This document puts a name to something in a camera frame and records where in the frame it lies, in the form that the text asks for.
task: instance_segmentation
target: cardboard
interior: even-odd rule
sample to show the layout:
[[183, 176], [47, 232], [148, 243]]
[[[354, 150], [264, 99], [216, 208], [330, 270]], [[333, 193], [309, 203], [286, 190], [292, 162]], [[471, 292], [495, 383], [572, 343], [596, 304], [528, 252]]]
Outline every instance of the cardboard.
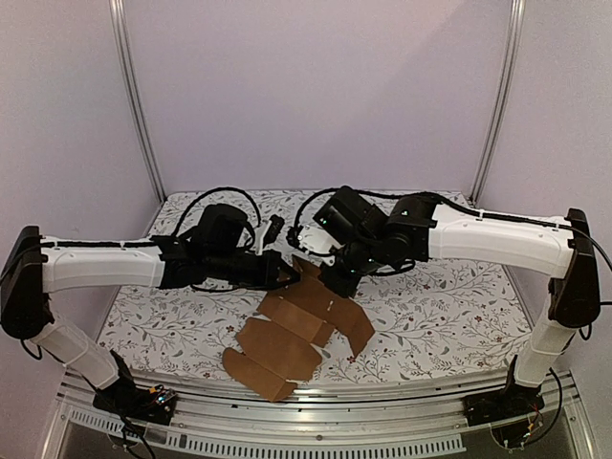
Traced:
[[257, 311], [302, 339], [325, 347], [334, 332], [334, 325], [313, 316], [283, 296], [266, 295]]
[[356, 357], [374, 336], [374, 327], [362, 307], [352, 299], [342, 298], [328, 290], [318, 280], [319, 268], [294, 256], [294, 268], [301, 273], [301, 280], [268, 296], [282, 297], [295, 306], [334, 325], [348, 338]]
[[239, 383], [251, 388], [270, 402], [286, 399], [297, 387], [295, 382], [286, 382], [234, 349], [228, 348], [223, 351], [223, 367]]
[[268, 320], [248, 318], [236, 338], [252, 361], [285, 380], [310, 380], [322, 360], [308, 341]]
[[321, 363], [311, 345], [323, 347], [335, 328], [348, 338], [356, 357], [374, 335], [359, 304], [329, 291], [319, 280], [319, 269], [294, 256], [301, 280], [268, 292], [257, 311], [268, 320], [249, 318], [237, 339], [244, 354], [223, 353], [229, 375], [270, 402], [289, 397], [294, 382], [308, 381]]

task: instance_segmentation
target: vertical metal pole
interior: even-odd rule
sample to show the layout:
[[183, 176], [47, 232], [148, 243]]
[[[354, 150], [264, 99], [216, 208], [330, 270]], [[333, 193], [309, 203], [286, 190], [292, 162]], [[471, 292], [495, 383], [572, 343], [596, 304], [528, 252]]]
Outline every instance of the vertical metal pole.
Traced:
[[495, 145], [497, 144], [506, 104], [508, 103], [508, 95], [510, 93], [514, 66], [520, 43], [520, 33], [523, 26], [524, 11], [525, 0], [513, 0], [510, 14], [510, 26], [508, 29], [508, 41], [506, 43], [506, 54], [504, 56], [504, 67], [501, 78], [499, 79], [497, 98], [495, 100], [495, 107], [493, 109], [487, 139], [485, 140], [485, 147], [480, 158], [474, 183], [471, 187], [470, 200], [475, 205], [478, 205], [485, 188], [485, 183], [487, 182], [493, 153], [495, 152]]
[[153, 152], [149, 132], [146, 127], [144, 111], [142, 110], [141, 96], [138, 90], [134, 63], [132, 62], [132, 54], [127, 35], [123, 0], [110, 0], [110, 7], [121, 72], [123, 73], [123, 81], [125, 82], [125, 92], [127, 93], [130, 109], [132, 111], [132, 118], [134, 119], [134, 126], [136, 127], [136, 133], [141, 145], [142, 158], [144, 159], [144, 165], [146, 166], [146, 171], [151, 180], [151, 185], [153, 185], [155, 195], [160, 203], [163, 203], [167, 195], [164, 189], [162, 175]]

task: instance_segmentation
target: leaf pattern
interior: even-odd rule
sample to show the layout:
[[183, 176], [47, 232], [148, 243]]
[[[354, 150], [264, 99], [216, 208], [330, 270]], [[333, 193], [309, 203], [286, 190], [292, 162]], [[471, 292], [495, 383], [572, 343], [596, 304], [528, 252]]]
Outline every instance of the leaf pattern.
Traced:
[[[293, 222], [311, 191], [254, 191], [264, 219], [278, 214]], [[444, 193], [465, 204], [460, 193]], [[170, 196], [151, 234], [169, 234], [197, 193]], [[302, 222], [325, 201], [315, 200]], [[385, 211], [392, 201], [375, 199]], [[206, 204], [223, 202], [242, 208], [255, 222], [246, 199], [224, 192], [206, 198], [186, 218], [183, 230], [195, 225]], [[295, 250], [285, 231], [273, 248], [286, 259]], [[227, 287], [210, 281], [207, 286]], [[99, 342], [115, 349], [140, 370], [177, 376], [228, 380], [221, 364], [235, 339], [263, 298], [260, 292], [204, 294], [191, 289], [160, 291], [123, 287], [106, 319]], [[529, 336], [529, 325], [502, 268], [469, 260], [418, 263], [406, 274], [366, 278], [357, 302], [368, 314], [375, 336], [354, 358], [348, 342], [335, 332], [321, 350], [322, 365], [310, 384], [385, 383], [490, 370], [503, 367]]]

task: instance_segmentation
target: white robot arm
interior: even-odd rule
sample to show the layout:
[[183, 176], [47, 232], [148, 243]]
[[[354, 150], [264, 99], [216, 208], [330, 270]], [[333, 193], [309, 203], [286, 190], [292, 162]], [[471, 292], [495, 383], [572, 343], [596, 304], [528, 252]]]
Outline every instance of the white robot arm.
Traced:
[[321, 256], [320, 280], [341, 296], [354, 295], [365, 275], [414, 261], [465, 258], [527, 268], [550, 276], [547, 308], [530, 341], [511, 363], [502, 391], [464, 400], [471, 425], [527, 414], [543, 407], [540, 385], [581, 327], [599, 315], [600, 288], [584, 213], [523, 217], [464, 208], [434, 193], [398, 199], [390, 215], [343, 186], [315, 214], [320, 228], [299, 225], [288, 240]]
[[[226, 280], [236, 288], [274, 290], [299, 279], [278, 251], [263, 250], [282, 224], [273, 217], [265, 231], [255, 231], [241, 210], [214, 205], [206, 207], [198, 226], [182, 236], [70, 241], [25, 227], [2, 271], [2, 328], [83, 375], [96, 390], [97, 408], [167, 425], [176, 403], [174, 392], [160, 386], [136, 387], [117, 353], [98, 346], [67, 318], [51, 313], [49, 294], [117, 285], [174, 289], [202, 284], [207, 278]], [[243, 229], [248, 229], [251, 243], [238, 247]]]

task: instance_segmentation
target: gray wall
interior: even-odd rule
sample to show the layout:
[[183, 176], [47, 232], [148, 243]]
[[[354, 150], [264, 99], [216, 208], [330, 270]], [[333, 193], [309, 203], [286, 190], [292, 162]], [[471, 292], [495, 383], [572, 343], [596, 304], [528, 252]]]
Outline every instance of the gray wall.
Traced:
[[510, 2], [126, 2], [168, 191], [469, 191]]
[[[0, 4], [0, 263], [27, 224], [128, 238], [155, 212], [108, 9], [106, 0]], [[112, 292], [54, 295], [52, 308], [93, 335]], [[35, 457], [62, 372], [0, 333], [0, 456]]]
[[[595, 238], [612, 252], [612, 3], [528, 2], [513, 88], [482, 205], [517, 213], [587, 212]], [[601, 264], [602, 297], [612, 275]], [[546, 282], [518, 279], [534, 315]], [[612, 450], [612, 309], [593, 338], [576, 339], [568, 363], [597, 434]]]

